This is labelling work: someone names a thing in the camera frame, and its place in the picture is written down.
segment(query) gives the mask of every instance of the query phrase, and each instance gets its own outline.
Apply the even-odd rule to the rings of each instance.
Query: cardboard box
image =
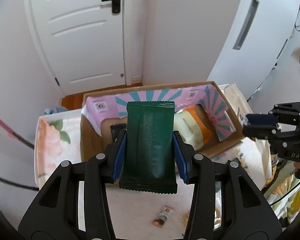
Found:
[[[180,83],[180,84],[166,84],[166,85],[154,85],[154,86],[142,86],[142,87],[133,87],[133,88],[123,88],[123,89],[113,89],[113,90],[104,90],[99,92],[91,92],[86,93],[83,98],[83,106],[86,102],[87,97],[100,97],[104,95],[115,95],[115,94],[123,94],[129,93],[133,91],[144,91],[144,90],[156,90],[156,89],[175,89],[175,88],[182,88],[182,87],[194,87],[199,85],[208,85],[212,84],[219,94],[223,97],[225,103],[229,106],[227,111],[236,131],[228,137],[226,140],[220,142],[218,139],[218,135],[215,132],[215,128],[211,121],[209,120],[207,114],[205,113],[204,109],[201,105],[196,106],[197,115],[202,120],[203,124],[212,131],[213,136],[209,143],[207,143],[202,149],[198,152],[207,156],[207,157],[214,157],[225,150],[237,145],[240,143],[240,140],[244,138],[242,135],[242,127],[239,123],[236,114],[232,110],[229,102],[227,101],[226,97],[221,92],[220,88],[217,86],[215,82],[196,82],[196,83]],[[94,156],[97,153],[103,152],[106,146],[109,143],[112,143],[112,135],[110,130],[111,124],[116,123],[126,123],[127,117],[118,119],[106,119],[101,123],[101,137],[94,131],[92,125],[89,121],[82,116],[81,118],[81,158],[82,161],[87,161],[89,158]]]

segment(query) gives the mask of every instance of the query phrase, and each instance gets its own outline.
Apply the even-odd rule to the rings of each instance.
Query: white door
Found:
[[[299,3],[300,0],[241,0],[209,80],[236,83],[248,99],[277,62],[294,27]]]
[[[120,13],[101,0],[30,0],[37,38],[65,95],[124,85]]]

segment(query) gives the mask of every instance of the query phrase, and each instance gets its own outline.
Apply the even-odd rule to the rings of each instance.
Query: white wall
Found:
[[[267,113],[274,104],[300,102],[300,32],[295,32],[261,90],[249,100],[255,113]]]
[[[143,51],[146,35],[148,0],[132,0],[131,76],[142,76]]]
[[[61,98],[52,82],[35,50],[23,0],[0,0],[0,118],[34,142],[38,117]],[[35,185],[33,151],[1,128],[0,176]],[[0,183],[0,209],[14,227],[35,195]]]
[[[150,0],[143,82],[207,80],[240,0]]]

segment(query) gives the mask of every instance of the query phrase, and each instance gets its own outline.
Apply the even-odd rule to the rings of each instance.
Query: green snack packet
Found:
[[[129,102],[126,154],[119,187],[177,193],[172,144],[174,102]]]

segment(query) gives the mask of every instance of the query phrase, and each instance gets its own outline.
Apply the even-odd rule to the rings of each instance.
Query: door frame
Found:
[[[57,84],[55,81],[56,74],[54,73],[53,69],[48,63],[47,57],[44,54],[44,50],[42,48],[42,44],[39,39],[38,31],[36,27],[34,26],[34,15],[33,11],[31,9],[31,0],[24,0],[25,5],[25,11],[26,11],[26,17],[27,22],[29,26],[29,30],[32,36],[32,40],[34,42],[34,46],[36,48],[36,51],[38,52],[38,55],[40,57],[40,60],[48,73],[48,76],[51,78],[54,86],[60,90],[63,96],[65,96],[65,93],[62,91],[61,87]],[[132,62],[132,53],[131,53],[131,33],[132,33],[132,25],[131,25],[131,15],[132,15],[132,0],[123,0],[123,15],[122,15],[122,28],[123,28],[123,65],[124,65],[124,76],[125,76],[125,83],[126,85],[131,85],[132,80],[132,73],[131,73],[131,62]]]
[[[63,97],[65,97],[65,93],[62,91],[61,87],[57,84],[56,82],[56,74],[48,64],[47,56],[43,53],[43,48],[41,41],[39,39],[38,31],[37,28],[34,26],[34,15],[32,13],[31,7],[31,0],[23,0],[23,3],[25,5],[25,11],[26,11],[26,17],[27,17],[27,22],[29,26],[29,30],[31,33],[32,41],[34,43],[34,47],[39,55],[39,58],[48,74],[48,76],[51,78],[51,82],[53,85],[58,88],[62,94]]]
[[[123,26],[123,62],[124,62],[124,76],[126,80],[126,85],[130,86],[132,84],[132,0],[123,0],[123,16],[122,16],[122,26]]]

